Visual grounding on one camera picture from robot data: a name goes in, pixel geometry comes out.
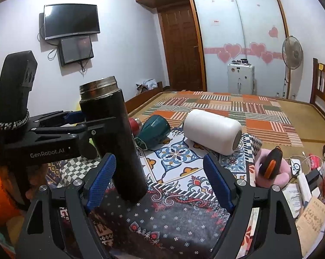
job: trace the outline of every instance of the pink neck pillow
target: pink neck pillow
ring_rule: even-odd
[[[289,164],[282,159],[279,174],[272,180],[264,178],[259,174],[260,164],[264,162],[267,155],[271,150],[261,149],[255,156],[255,175],[256,175],[256,186],[269,188],[273,184],[278,185],[280,188],[284,188],[289,180],[291,179],[291,168]]]

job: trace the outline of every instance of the screw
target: screw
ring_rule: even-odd
[[[278,185],[273,185],[272,189],[276,192],[280,191],[280,187]]]
[[[80,186],[82,184],[82,180],[81,179],[75,179],[74,182],[73,182],[73,184],[75,186]]]
[[[245,186],[246,185],[246,181],[244,179],[237,179],[237,184],[239,186]]]
[[[39,191],[40,192],[44,192],[44,191],[46,191],[46,189],[47,189],[47,186],[44,184],[44,185],[41,185],[40,187],[39,187]]]

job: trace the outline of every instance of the wooden door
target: wooden door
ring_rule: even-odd
[[[172,90],[202,90],[196,27],[189,4],[159,10]]]

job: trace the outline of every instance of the sliding wardrobe door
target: sliding wardrobe door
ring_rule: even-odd
[[[207,91],[228,92],[227,65],[245,58],[236,0],[194,0],[205,56]]]
[[[255,94],[282,97],[286,73],[282,44],[286,34],[278,1],[237,0],[237,4],[247,58],[255,66]]]

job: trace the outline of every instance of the door frame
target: door frame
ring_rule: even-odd
[[[283,20],[283,23],[284,23],[285,34],[286,34],[286,38],[287,38],[289,36],[289,31],[288,31],[288,27],[287,27],[286,16],[285,16],[285,13],[284,13],[284,10],[283,10],[283,7],[282,7],[281,0],[277,0],[277,1],[278,1],[278,4],[279,4],[281,17],[282,17],[282,20]],[[206,64],[205,64],[205,60],[204,60],[204,51],[203,51],[201,30],[200,30],[199,21],[198,21],[198,18],[197,18],[197,13],[196,13],[196,7],[195,7],[194,0],[190,0],[190,5],[191,5],[191,10],[192,10],[192,15],[194,17],[195,27],[196,27],[196,35],[197,35],[197,41],[198,41],[198,52],[199,52],[199,55],[200,55],[200,62],[201,62],[202,87],[203,87],[203,91],[206,92],[207,91]],[[286,74],[285,74],[287,76],[286,79],[288,80],[286,99],[289,99],[290,82],[291,82],[291,69],[286,67]]]
[[[157,12],[158,12],[158,18],[159,18],[159,24],[160,24],[160,30],[161,30],[161,36],[162,36],[162,43],[164,45],[164,52],[165,52],[165,59],[166,59],[166,66],[167,66],[167,75],[168,75],[168,80],[170,82],[170,86],[172,86],[172,75],[171,73],[169,72],[170,71],[170,61],[169,61],[169,54],[167,52],[167,43],[166,43],[166,38],[165,38],[165,32],[164,32],[164,26],[163,26],[163,18],[161,16],[161,11],[165,10],[165,9],[169,9],[171,7],[175,7],[175,6],[183,6],[183,5],[190,5],[191,6],[191,11],[192,11],[192,15],[194,16],[194,12],[192,10],[192,4],[190,3],[190,1],[184,1],[184,2],[178,2],[178,3],[172,3],[172,4],[168,4],[168,5],[164,5],[164,6],[161,6],[159,8],[157,8]],[[200,44],[199,40],[198,40],[198,29],[197,29],[197,26],[196,26],[196,23],[195,23],[195,28],[196,28],[196,35],[197,35],[197,42],[198,44]],[[201,56],[200,54],[200,65],[201,65],[201,80],[202,80],[202,90],[205,92],[206,91],[206,88],[205,88],[205,81],[203,79],[205,73],[204,73],[204,62],[202,62],[202,59],[203,59],[203,54]]]

